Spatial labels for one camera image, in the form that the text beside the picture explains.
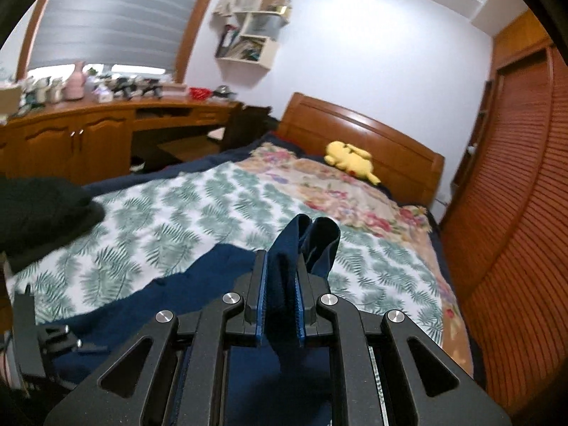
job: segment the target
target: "wooden door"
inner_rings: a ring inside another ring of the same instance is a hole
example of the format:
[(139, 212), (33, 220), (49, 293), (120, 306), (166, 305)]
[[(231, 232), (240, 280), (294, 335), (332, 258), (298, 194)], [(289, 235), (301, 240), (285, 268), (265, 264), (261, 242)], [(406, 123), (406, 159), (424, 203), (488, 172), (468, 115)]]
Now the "wooden door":
[(487, 391), (519, 415), (550, 400), (567, 364), (568, 67), (541, 49), (500, 69), (498, 82), (442, 242)]
[(7, 168), (13, 177), (59, 176), (72, 179), (72, 160), (76, 151), (74, 117), (44, 120), (24, 126), (13, 133), (10, 161)]
[(83, 116), (77, 132), (79, 158), (75, 180), (89, 184), (124, 176), (130, 170), (132, 112), (102, 112)]

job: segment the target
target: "white wall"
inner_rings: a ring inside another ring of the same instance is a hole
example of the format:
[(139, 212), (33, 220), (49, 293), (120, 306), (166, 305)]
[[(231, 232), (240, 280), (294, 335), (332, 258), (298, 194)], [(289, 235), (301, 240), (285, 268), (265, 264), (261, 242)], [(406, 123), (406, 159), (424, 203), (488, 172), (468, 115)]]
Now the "white wall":
[(33, 8), (35, 8), (35, 3), (22, 16), (12, 33), (8, 36), (6, 43), (0, 48), (0, 69), (5, 69), (7, 76), (16, 73), (18, 69), (18, 59), (20, 58), (22, 43), (26, 35), (28, 22), (32, 17)]
[(376, 118), (445, 156), (439, 193), (449, 194), (488, 77), (491, 38), (430, 0), (292, 2), (271, 71), (215, 60), (223, 21), (206, 16), (186, 82), (226, 83), (248, 104), (271, 105), (277, 118), (295, 91)]

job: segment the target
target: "black cloth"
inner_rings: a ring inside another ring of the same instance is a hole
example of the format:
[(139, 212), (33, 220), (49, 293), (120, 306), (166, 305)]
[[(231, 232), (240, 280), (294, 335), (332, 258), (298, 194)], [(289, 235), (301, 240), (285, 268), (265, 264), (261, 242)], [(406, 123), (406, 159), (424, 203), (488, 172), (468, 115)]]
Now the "black cloth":
[(16, 273), (104, 219), (102, 206), (66, 179), (0, 180), (0, 251)]

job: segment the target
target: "floral blanket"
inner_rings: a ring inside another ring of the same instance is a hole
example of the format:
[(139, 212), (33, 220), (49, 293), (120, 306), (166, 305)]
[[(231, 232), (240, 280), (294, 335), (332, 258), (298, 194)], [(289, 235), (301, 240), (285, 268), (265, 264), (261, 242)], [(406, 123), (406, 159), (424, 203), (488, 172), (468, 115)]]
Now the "floral blanket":
[[(293, 152), (271, 143), (264, 143), (251, 153), (250, 158), (237, 165), (256, 174), (261, 180), (272, 183), (280, 192), (336, 219), (342, 225), (342, 239), (349, 239), (352, 244), (366, 242), (367, 236), (357, 237), (356, 233), (382, 239), (384, 245), (391, 245), (387, 248), (389, 257), (398, 264), (407, 260), (403, 252), (414, 252), (427, 266), (428, 274), (436, 279), (442, 303), (442, 347), (466, 372), (473, 375), (465, 323), (455, 295), (439, 270), (424, 207), (399, 207), (367, 183), (331, 166), (297, 158)], [(360, 264), (360, 267), (371, 269), (375, 266), (380, 269), (381, 264)], [(424, 280), (427, 274), (422, 270), (420, 272), (424, 273), (420, 276)], [(393, 279), (393, 270), (388, 270), (387, 277), (383, 279)], [(340, 289), (344, 278), (340, 274), (331, 274), (329, 280), (330, 284), (333, 283), (332, 288)], [(423, 326), (429, 324), (424, 316), (419, 316), (418, 322)]]

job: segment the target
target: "bed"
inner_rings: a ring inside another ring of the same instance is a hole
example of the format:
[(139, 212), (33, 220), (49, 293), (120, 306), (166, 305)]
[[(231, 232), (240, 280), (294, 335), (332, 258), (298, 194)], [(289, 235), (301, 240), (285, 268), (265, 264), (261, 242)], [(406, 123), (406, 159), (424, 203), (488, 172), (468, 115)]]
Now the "bed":
[[(371, 152), (382, 187), (323, 163), (337, 139)], [(104, 222), (8, 278), (7, 287), (13, 295), (31, 285), (39, 323), (72, 317), (184, 272), (219, 243), (267, 249), (298, 212), (329, 216), (342, 234), (332, 292), (367, 312), (403, 309), (472, 376), (479, 367), (425, 208), (443, 164), (377, 120), (295, 93), (276, 135), (86, 186), (104, 206)]]

